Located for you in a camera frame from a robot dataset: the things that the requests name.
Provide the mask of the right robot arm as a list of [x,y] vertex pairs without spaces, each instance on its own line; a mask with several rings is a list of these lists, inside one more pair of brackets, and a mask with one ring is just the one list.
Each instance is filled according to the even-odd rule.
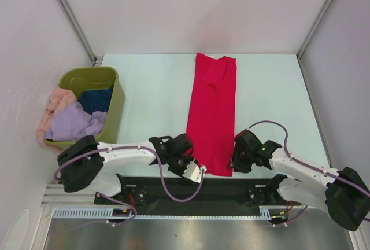
[[369,214],[369,189],[358,172],[321,166],[287,150],[286,144],[267,140],[245,129],[234,138],[231,168],[249,173],[252,166],[276,171],[267,189],[272,204],[295,201],[329,214],[348,231],[357,231]]

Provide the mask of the red t shirt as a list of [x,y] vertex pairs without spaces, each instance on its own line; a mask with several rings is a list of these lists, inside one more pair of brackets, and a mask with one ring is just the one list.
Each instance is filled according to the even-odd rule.
[[232,175],[236,79],[236,59],[197,53],[186,134],[198,164],[219,177]]

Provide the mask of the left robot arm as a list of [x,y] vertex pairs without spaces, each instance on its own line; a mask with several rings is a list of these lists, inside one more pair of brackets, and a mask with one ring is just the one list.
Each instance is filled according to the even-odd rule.
[[156,165],[162,178],[162,167],[167,165],[169,172],[202,185],[207,168],[198,165],[192,156],[193,151],[193,143],[187,134],[174,138],[151,137],[136,144],[98,142],[89,135],[58,155],[54,179],[63,184],[67,193],[88,189],[120,204],[128,196],[119,173],[124,166]]

